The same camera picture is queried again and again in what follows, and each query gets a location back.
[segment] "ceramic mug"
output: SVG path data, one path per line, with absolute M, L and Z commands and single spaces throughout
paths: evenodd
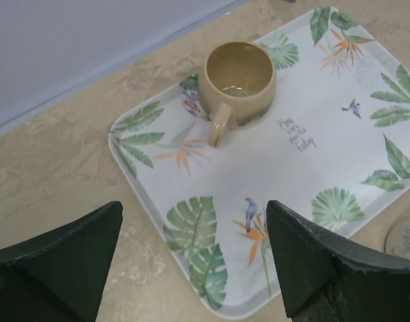
M 276 93 L 273 59 L 251 42 L 229 42 L 214 49 L 199 71 L 198 96 L 212 120 L 208 143 L 218 147 L 227 130 L 259 120 Z

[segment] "mug rim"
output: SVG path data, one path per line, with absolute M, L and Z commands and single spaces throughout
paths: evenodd
M 261 91 L 255 93 L 255 94 L 253 94 L 253 95 L 249 95 L 249 96 L 243 96 L 243 97 L 231 96 L 231 95 L 228 95 L 228 94 L 224 93 L 223 91 L 221 91 L 220 89 L 218 89 L 218 88 L 213 84 L 212 80 L 209 78 L 209 75 L 208 75 L 208 73 L 207 73 L 208 60 L 209 60 L 209 58 L 211 57 L 212 53 L 214 53 L 214 51 L 216 51 L 218 48 L 220 48 L 220 47 L 222 47 L 222 46 L 226 46 L 226 45 L 229 45 L 229 44 L 247 44 L 247 45 L 250 45 L 250 46 L 255 47 L 255 49 L 259 49 L 259 51 L 263 52 L 263 53 L 266 55 L 267 59 L 270 61 L 270 65 L 272 66 L 272 76 L 270 77 L 270 80 L 269 80 L 269 82 L 267 83 L 267 85 L 266 85 Z M 261 48 L 259 45 L 255 44 L 254 42 L 247 42 L 247 41 L 242 41 L 242 40 L 234 40 L 234 41 L 232 41 L 232 42 L 225 42 L 225 43 L 223 43 L 223 44 L 220 44 L 220 45 L 214 47 L 214 49 L 212 49 L 212 50 L 210 51 L 210 53 L 208 53 L 208 55 L 206 56 L 205 61 L 204 61 L 204 64 L 203 64 L 203 68 L 205 69 L 205 72 L 204 72 L 205 78 L 206 78 L 206 80 L 209 82 L 209 84 L 211 84 L 211 87 L 212 87 L 214 90 L 216 90 L 218 93 L 220 93 L 221 95 L 223 95 L 224 97 L 227 97 L 227 98 L 230 98 L 230 99 L 235 99 L 235 100 L 243 100 L 243 101 L 245 101 L 245 100 L 248 100 L 248 99 L 254 99 L 255 97 L 257 97 L 258 95 L 260 95 L 260 94 L 263 93 L 264 91 L 268 90 L 268 88 L 270 88 L 271 84 L 273 83 L 273 80 L 276 78 L 276 68 L 275 68 L 275 65 L 274 65 L 273 58 L 270 57 L 269 53 L 268 53 L 265 49 Z

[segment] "beige tabletop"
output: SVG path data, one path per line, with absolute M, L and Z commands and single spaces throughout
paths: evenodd
M 319 5 L 350 12 L 410 70 L 410 0 L 254 0 L 0 136 L 0 248 L 118 200 L 124 221 L 98 322 L 221 321 L 196 296 L 113 159 L 111 124 L 230 40 L 255 40 Z M 353 239 L 377 250 L 410 191 Z M 247 321 L 280 322 L 281 297 Z

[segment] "flower stem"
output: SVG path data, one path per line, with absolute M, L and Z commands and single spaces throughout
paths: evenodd
M 262 254 L 263 257 L 263 263 L 264 263 L 264 271 L 266 273 L 266 280 L 267 280 L 267 291 L 269 292 L 269 298 L 272 297 L 272 289 L 270 288 L 270 281 L 269 281 L 269 272 L 267 269 L 267 261 L 266 261 L 266 256 Z

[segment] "white tray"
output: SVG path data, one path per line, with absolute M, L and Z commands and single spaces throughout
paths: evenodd
M 369 33 L 326 7 L 256 42 L 275 59 L 276 99 L 222 147 L 206 144 L 210 122 L 194 76 L 122 115 L 109 134 L 185 276 L 226 319 L 247 317 L 280 292 L 264 222 L 269 200 L 349 237 L 410 187 L 410 74 Z M 357 105 L 342 110 L 353 100 L 361 118 Z

